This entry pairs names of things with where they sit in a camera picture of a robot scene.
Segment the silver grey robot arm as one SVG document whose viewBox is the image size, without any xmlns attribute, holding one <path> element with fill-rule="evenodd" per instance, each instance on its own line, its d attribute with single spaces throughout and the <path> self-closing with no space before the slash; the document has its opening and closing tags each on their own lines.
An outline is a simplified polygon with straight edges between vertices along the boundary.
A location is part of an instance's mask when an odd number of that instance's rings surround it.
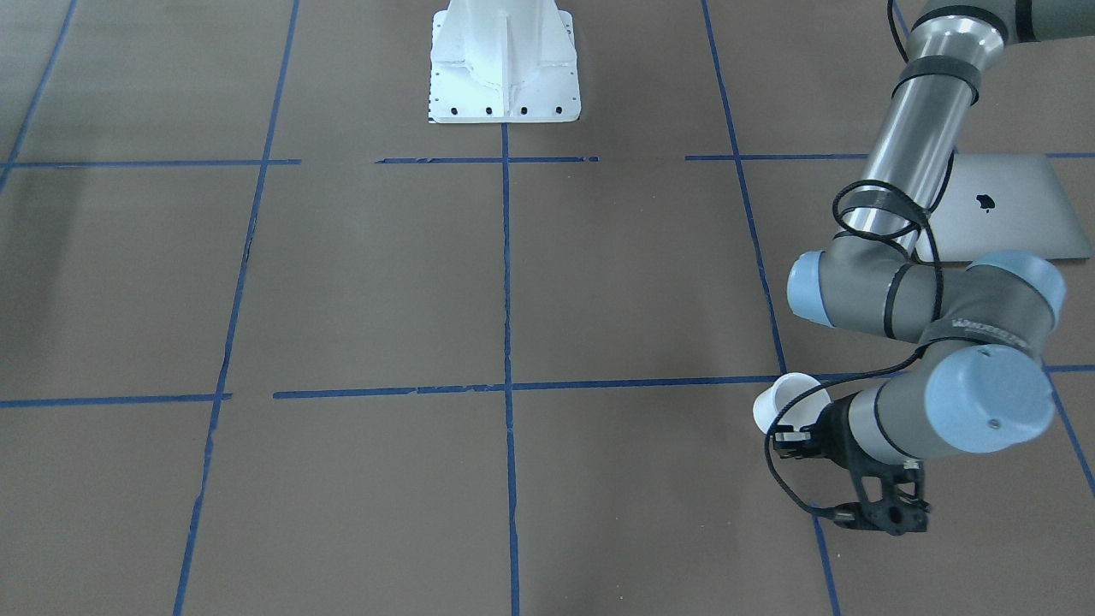
<svg viewBox="0 0 1095 616">
<path fill-rule="evenodd" d="M 833 200 L 840 230 L 787 281 L 795 316 L 914 342 L 917 367 L 776 429 L 783 460 L 910 465 L 1004 451 L 1051 425 L 1041 356 L 1065 300 L 1059 269 L 1012 249 L 947 272 L 912 251 L 986 71 L 1010 45 L 1090 36 L 1091 1 L 931 1 L 920 13 L 863 176 Z"/>
</svg>

